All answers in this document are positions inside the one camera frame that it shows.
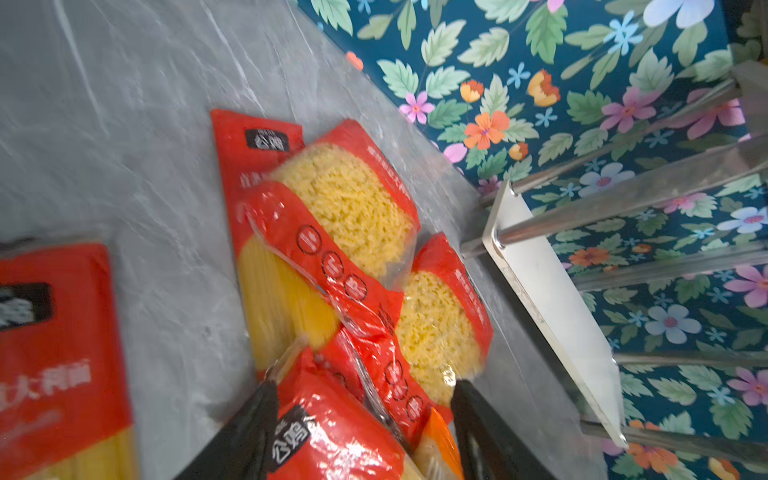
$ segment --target gray marble surface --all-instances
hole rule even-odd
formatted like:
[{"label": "gray marble surface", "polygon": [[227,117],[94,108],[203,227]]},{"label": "gray marble surface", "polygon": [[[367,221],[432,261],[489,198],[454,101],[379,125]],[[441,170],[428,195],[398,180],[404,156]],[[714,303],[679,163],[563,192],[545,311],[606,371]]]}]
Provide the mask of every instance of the gray marble surface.
[{"label": "gray marble surface", "polygon": [[[176,474],[253,364],[208,111],[368,130],[454,246],[477,195],[283,0],[6,0],[0,15],[0,233],[107,221],[142,471]],[[468,269],[496,326],[480,390],[559,478],[606,478],[600,442],[536,349],[493,267]]]}]

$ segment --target floral fabric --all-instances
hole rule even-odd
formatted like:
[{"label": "floral fabric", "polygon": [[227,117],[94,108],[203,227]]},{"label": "floral fabric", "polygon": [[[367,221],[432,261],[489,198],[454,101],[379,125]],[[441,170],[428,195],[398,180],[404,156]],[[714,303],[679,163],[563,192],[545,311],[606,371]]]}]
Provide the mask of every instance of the floral fabric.
[{"label": "floral fabric", "polygon": [[[721,0],[298,0],[482,194],[696,101],[761,58],[749,5]],[[527,192],[534,214],[747,138],[738,100],[681,118]],[[572,276],[740,245],[768,232],[758,176],[550,237]],[[623,351],[765,349],[768,270],[739,267],[586,293]],[[623,371],[627,421],[768,441],[768,373]],[[612,478],[756,478],[758,468],[639,445],[606,448]]]}]

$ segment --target pasta package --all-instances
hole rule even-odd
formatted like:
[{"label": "pasta package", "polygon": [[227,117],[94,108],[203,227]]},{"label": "pasta package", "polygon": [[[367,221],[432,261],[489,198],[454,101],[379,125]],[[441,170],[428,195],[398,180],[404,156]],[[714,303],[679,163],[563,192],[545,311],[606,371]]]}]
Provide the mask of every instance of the pasta package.
[{"label": "pasta package", "polygon": [[0,479],[139,478],[107,248],[0,255]]},{"label": "pasta package", "polygon": [[423,480],[405,450],[305,349],[277,387],[270,480]]}]

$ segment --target pink flower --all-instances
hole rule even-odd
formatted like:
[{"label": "pink flower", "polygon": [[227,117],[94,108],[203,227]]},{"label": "pink flower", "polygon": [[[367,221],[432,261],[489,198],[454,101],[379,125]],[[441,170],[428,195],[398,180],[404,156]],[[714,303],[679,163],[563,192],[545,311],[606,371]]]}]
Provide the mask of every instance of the pink flower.
[{"label": "pink flower", "polygon": [[674,198],[661,206],[664,207],[664,213],[671,214],[675,210],[691,210],[692,208],[696,208],[696,201],[705,198],[707,198],[707,194],[691,194],[686,195],[685,197]]},{"label": "pink flower", "polygon": [[757,378],[747,369],[736,367],[736,374],[741,380],[728,380],[728,386],[744,393],[744,403],[757,406],[760,403],[768,405],[768,370],[760,370]]},{"label": "pink flower", "polygon": [[492,194],[493,192],[498,190],[498,188],[502,185],[502,181],[499,180],[496,175],[494,175],[493,177],[487,180],[481,179],[478,182],[478,185],[479,185],[478,192],[480,192],[481,195],[486,195],[486,194]]},{"label": "pink flower", "polygon": [[[689,104],[694,103],[706,94],[711,88],[698,88],[688,94],[687,102]],[[687,115],[680,120],[672,123],[672,128],[686,127],[693,124],[688,129],[688,138],[693,140],[694,138],[701,137],[708,131],[712,130],[715,125],[715,119],[719,120],[721,124],[726,127],[732,127],[734,125],[742,125],[746,122],[744,119],[744,112],[741,111],[738,99],[733,99],[722,104],[719,107],[710,109],[709,111],[700,111],[695,114]]]},{"label": "pink flower", "polygon": [[427,102],[427,92],[423,91],[416,98],[412,93],[406,95],[406,104],[400,105],[400,113],[408,117],[408,121],[411,123],[419,120],[420,124],[427,123],[427,115],[431,111],[435,110],[435,105]]},{"label": "pink flower", "polygon": [[451,144],[445,148],[442,154],[445,155],[445,158],[447,158],[449,162],[457,164],[464,160],[464,157],[467,154],[467,147],[465,147],[464,144]]},{"label": "pink flower", "polygon": [[651,118],[656,114],[656,109],[649,107],[648,105],[653,103],[659,98],[658,92],[652,91],[649,94],[640,95],[640,88],[630,87],[627,92],[624,93],[624,97],[621,99],[624,104],[612,103],[603,107],[603,113],[608,115],[608,118],[603,120],[600,124],[600,128],[603,130],[610,130],[616,124],[619,125],[619,131],[622,134],[627,133],[634,125],[634,119],[644,120],[645,118]]},{"label": "pink flower", "polygon": [[723,285],[731,292],[749,292],[744,302],[751,308],[760,308],[768,303],[768,265],[763,267],[761,275],[754,266],[737,266],[736,273],[746,280],[731,280]]}]

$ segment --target spaghetti package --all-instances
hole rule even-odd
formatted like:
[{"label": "spaghetti package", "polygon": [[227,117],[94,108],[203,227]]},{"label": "spaghetti package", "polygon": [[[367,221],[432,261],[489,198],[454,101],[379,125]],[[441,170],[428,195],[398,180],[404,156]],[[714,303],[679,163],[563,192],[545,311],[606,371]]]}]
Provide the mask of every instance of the spaghetti package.
[{"label": "spaghetti package", "polygon": [[305,349],[279,384],[270,480],[423,480],[389,431]]},{"label": "spaghetti package", "polygon": [[0,479],[139,478],[107,248],[0,254]]},{"label": "spaghetti package", "polygon": [[391,323],[419,218],[362,127],[344,121],[303,149],[298,125],[211,116],[257,368],[299,333],[322,347],[341,318],[359,336]]}]

